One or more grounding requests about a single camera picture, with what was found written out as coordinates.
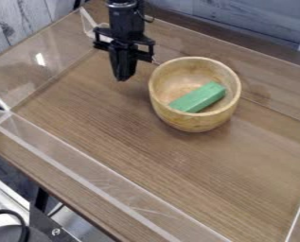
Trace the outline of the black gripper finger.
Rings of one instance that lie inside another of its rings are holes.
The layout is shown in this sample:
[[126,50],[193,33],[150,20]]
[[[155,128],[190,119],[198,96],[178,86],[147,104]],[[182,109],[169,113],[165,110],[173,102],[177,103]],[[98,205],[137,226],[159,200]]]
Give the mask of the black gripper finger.
[[137,57],[133,51],[126,50],[122,54],[122,80],[133,77],[137,67]]
[[110,63],[111,63],[114,77],[118,80],[122,80],[123,79],[122,50],[115,47],[110,47],[109,48],[109,57],[110,57]]

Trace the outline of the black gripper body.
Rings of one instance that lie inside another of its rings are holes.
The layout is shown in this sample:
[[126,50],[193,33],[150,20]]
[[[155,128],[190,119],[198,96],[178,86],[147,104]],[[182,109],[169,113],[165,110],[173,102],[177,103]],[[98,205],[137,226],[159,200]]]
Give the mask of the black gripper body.
[[134,52],[138,61],[151,62],[155,41],[145,35],[145,25],[153,19],[145,16],[143,3],[106,3],[109,27],[95,27],[94,46],[109,53],[115,47]]

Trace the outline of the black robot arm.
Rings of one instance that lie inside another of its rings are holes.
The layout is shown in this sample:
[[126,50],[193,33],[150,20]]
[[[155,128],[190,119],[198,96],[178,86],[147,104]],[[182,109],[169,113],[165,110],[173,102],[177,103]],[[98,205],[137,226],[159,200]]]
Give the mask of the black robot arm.
[[109,53],[113,75],[118,81],[129,80],[137,62],[151,62],[154,39],[145,35],[145,0],[106,0],[109,27],[95,26],[94,47]]

